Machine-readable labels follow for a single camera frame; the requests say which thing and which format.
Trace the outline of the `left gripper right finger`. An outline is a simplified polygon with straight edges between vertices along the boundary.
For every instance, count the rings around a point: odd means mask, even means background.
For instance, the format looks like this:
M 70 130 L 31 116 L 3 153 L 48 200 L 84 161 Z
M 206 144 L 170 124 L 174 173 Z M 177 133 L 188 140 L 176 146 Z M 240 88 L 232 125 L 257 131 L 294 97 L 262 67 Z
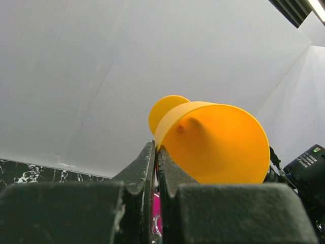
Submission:
M 318 243 L 285 184 L 201 184 L 157 152 L 163 243 Z

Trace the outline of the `orange wine glass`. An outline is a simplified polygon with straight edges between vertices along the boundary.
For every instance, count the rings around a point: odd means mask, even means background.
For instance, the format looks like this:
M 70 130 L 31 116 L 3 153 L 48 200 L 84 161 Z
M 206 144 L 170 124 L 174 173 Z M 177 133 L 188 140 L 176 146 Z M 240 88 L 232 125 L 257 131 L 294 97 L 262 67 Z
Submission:
M 270 166 L 267 134 L 249 112 L 170 95 L 148 116 L 156 149 L 203 184 L 260 184 Z

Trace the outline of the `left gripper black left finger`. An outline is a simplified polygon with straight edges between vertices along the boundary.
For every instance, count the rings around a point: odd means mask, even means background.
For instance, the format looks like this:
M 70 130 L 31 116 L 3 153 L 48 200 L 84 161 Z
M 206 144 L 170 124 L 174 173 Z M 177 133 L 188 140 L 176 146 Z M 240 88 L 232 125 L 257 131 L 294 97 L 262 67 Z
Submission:
M 1 243 L 150 243 L 155 143 L 107 181 L 14 184 L 1 192 Z

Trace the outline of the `magenta wine glass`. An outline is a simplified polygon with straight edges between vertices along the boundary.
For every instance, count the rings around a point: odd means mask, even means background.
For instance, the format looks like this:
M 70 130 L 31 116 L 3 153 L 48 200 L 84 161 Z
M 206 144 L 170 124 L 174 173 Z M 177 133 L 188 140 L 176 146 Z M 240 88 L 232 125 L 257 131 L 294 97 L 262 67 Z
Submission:
M 159 193 L 153 194 L 152 233 L 158 238 L 162 239 L 162 219 L 161 219 L 161 211 L 160 211 Z

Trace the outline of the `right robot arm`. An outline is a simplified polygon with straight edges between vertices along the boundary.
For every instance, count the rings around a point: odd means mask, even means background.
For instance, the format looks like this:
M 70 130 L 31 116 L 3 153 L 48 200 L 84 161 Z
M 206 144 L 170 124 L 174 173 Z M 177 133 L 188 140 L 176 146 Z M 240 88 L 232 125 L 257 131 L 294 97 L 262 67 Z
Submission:
M 301 199 L 319 243 L 324 243 L 324 147 L 312 146 L 284 168 L 270 148 L 270 161 L 264 183 L 284 183 L 291 187 Z

